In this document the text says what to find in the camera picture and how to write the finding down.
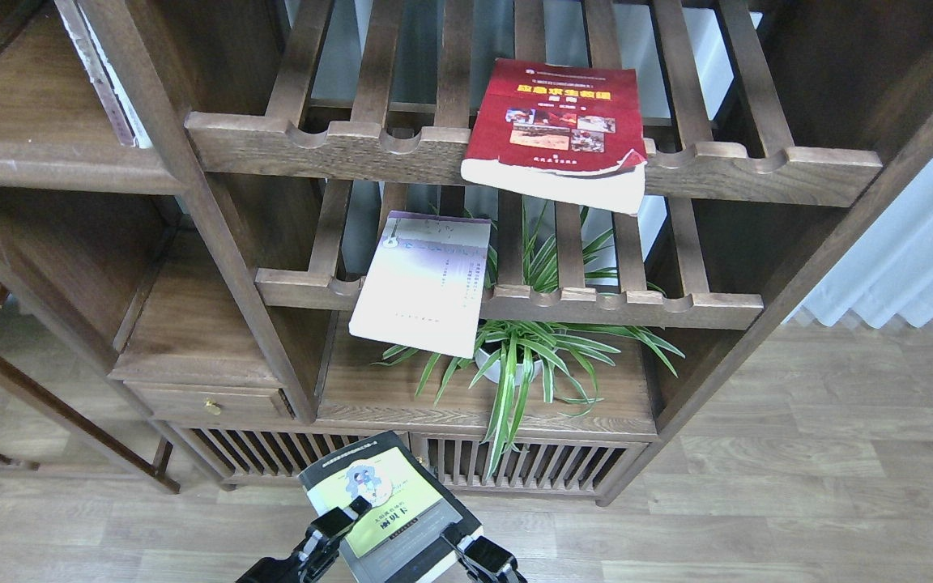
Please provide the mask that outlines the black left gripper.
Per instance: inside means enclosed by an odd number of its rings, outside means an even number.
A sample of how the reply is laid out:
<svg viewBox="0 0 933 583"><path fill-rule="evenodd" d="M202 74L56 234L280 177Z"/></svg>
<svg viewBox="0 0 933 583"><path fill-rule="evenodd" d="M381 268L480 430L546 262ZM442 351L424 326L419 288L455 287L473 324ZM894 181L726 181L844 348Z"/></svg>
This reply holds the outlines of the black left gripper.
<svg viewBox="0 0 933 583"><path fill-rule="evenodd" d="M348 506L334 507L312 521L295 554L285 560L263 557L236 579L250 582L317 582L339 556L341 542L373 505L356 496ZM448 524L441 537L452 547L457 561L473 582L528 582L518 571L515 554L484 536L464 534L457 524Z"/></svg>

